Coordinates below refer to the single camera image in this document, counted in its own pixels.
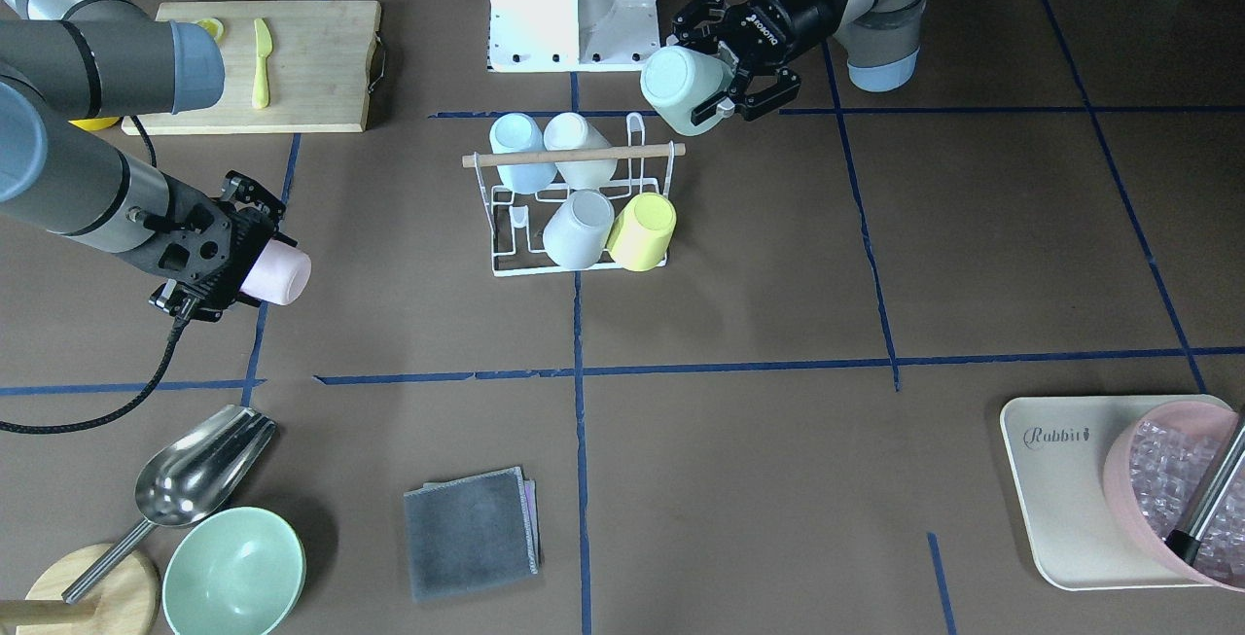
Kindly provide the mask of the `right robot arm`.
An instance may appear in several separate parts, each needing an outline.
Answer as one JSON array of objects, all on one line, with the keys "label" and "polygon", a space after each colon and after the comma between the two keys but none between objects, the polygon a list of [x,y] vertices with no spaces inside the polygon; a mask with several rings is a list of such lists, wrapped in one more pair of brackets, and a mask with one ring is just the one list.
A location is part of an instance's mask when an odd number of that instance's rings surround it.
[{"label": "right robot arm", "polygon": [[215,321],[233,303],[288,305],[311,261],[280,232],[285,205],[237,171],[208,195],[78,127],[199,111],[222,100],[205,29],[129,0],[2,0],[5,217],[161,276],[156,308]]}]

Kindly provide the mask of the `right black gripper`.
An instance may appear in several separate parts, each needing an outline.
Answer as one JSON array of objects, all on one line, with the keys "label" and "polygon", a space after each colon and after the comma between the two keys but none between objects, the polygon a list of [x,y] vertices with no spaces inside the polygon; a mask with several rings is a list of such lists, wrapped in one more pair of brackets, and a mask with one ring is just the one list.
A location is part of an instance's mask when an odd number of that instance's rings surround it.
[{"label": "right black gripper", "polygon": [[228,171],[218,197],[171,177],[166,182],[163,214],[128,209],[129,222],[149,232],[128,252],[129,265],[167,280],[151,293],[151,306],[173,319],[218,322],[235,303],[261,305],[240,286],[269,240],[288,242],[279,228],[285,202],[240,171]]}]

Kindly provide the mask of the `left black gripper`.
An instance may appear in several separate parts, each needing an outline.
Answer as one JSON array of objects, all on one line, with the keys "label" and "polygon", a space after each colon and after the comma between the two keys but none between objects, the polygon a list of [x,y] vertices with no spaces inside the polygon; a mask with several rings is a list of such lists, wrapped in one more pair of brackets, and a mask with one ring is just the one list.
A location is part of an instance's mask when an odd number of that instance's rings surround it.
[{"label": "left black gripper", "polygon": [[[728,0],[693,0],[679,10],[674,46],[738,67],[725,88],[693,106],[693,129],[710,129],[735,115],[745,122],[759,120],[796,100],[803,77],[786,66],[835,32],[854,1],[745,0],[730,5]],[[745,67],[779,68],[772,68],[773,85],[749,91],[757,73]]]}]

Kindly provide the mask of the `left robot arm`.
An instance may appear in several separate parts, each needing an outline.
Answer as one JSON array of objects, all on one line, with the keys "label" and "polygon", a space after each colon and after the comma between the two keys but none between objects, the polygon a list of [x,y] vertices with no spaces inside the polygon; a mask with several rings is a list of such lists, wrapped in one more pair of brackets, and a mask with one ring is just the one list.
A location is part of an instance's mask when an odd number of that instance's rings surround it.
[{"label": "left robot arm", "polygon": [[889,91],[911,78],[928,0],[691,0],[666,45],[645,64],[641,88],[685,137],[730,117],[746,122],[801,93],[793,64],[825,40],[847,51],[850,81]]}]

